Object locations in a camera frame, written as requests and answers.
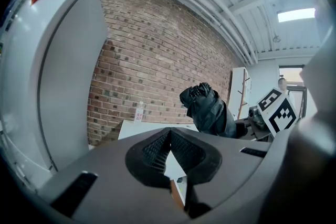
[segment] black plastic bag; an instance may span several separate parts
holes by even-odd
[[[237,138],[236,124],[230,111],[208,83],[184,90],[180,100],[188,109],[187,116],[193,119],[200,132]]]

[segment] rectangular light panel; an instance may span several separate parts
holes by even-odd
[[[279,23],[287,22],[289,20],[299,20],[308,18],[315,18],[314,8],[304,8],[304,9],[292,10],[291,12],[278,13]]]

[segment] brick wall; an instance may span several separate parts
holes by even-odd
[[[88,139],[118,138],[138,102],[146,122],[190,123],[179,94],[208,82],[224,101],[232,68],[242,63],[222,37],[175,0],[101,0],[108,38],[94,70],[88,101]]]

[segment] white bottle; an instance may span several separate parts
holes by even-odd
[[[138,104],[137,110],[135,111],[134,122],[141,122],[142,116],[143,116],[143,102],[140,101],[140,104]]]

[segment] white table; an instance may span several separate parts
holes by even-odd
[[[149,122],[134,123],[133,121],[124,120],[121,126],[118,140],[165,127],[183,127],[198,132],[195,124],[163,124]],[[185,195],[187,189],[186,174],[182,170],[181,166],[179,165],[171,151],[169,152],[166,160],[166,169],[164,175],[169,177],[170,180],[174,180],[182,202],[183,204],[185,204]],[[177,179],[179,179],[180,177],[183,177],[183,181],[181,183],[177,183]]]

